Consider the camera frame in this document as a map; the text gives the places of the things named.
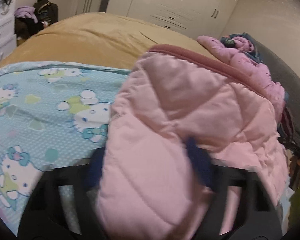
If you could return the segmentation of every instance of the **bow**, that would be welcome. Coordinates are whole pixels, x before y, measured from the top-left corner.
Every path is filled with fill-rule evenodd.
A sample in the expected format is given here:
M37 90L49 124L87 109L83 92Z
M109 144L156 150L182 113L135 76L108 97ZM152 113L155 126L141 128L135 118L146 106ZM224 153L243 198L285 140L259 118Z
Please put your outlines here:
M7 155L10 160L15 160L16 162L19 162L19 164L23 167L27 166L30 162L29 153L19 153L13 147L8 149Z
M91 139L95 135L102 135L107 136L108 135L108 125L103 124L99 128L86 128L82 132L82 137L85 139Z

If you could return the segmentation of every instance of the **pink puffer jacket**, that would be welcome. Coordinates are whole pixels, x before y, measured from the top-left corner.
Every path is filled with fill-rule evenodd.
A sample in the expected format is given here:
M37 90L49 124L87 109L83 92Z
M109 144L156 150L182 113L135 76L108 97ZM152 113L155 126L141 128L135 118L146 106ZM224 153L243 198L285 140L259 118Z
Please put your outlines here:
M288 176L275 110L251 75L170 45L135 64L114 104L98 216L111 239L191 239L209 206L183 140L214 159L253 168L276 204ZM232 227L238 190L229 190L221 233Z
M276 121L281 120L281 114L285 106L284 88L279 82L274 83L268 67L265 64L257 64L248 58L242 51L247 52L253 48L243 37L233 38L237 49L226 48L219 40L209 36L199 36L197 41L211 52L213 56L234 68L250 76L267 94L267 98L273 104Z

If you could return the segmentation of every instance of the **pile of clothes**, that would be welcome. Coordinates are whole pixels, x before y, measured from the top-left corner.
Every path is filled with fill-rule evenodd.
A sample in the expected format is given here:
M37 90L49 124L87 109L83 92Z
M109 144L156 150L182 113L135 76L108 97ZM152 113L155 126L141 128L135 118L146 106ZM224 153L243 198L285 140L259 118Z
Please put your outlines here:
M19 7L14 16L17 37L27 40L58 21L58 6L49 0L38 0L33 7Z

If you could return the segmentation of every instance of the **tan blanket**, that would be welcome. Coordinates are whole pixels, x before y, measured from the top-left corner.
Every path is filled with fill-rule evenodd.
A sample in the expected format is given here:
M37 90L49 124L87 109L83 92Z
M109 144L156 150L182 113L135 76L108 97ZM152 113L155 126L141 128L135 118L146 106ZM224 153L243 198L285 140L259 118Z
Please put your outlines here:
M51 60L131 69L137 58L155 44L176 45L216 59L195 40L180 33L141 20L87 13L34 35L5 58L0 67Z

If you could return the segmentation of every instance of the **purple clothing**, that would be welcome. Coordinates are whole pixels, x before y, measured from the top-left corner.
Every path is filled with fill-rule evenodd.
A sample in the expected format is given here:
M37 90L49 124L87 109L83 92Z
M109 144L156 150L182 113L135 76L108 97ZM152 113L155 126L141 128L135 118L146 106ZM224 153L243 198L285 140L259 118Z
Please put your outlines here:
M22 6L19 7L15 13L14 16L17 18L30 18L34 20L34 23L38 23L37 17L34 15L35 8L30 6Z

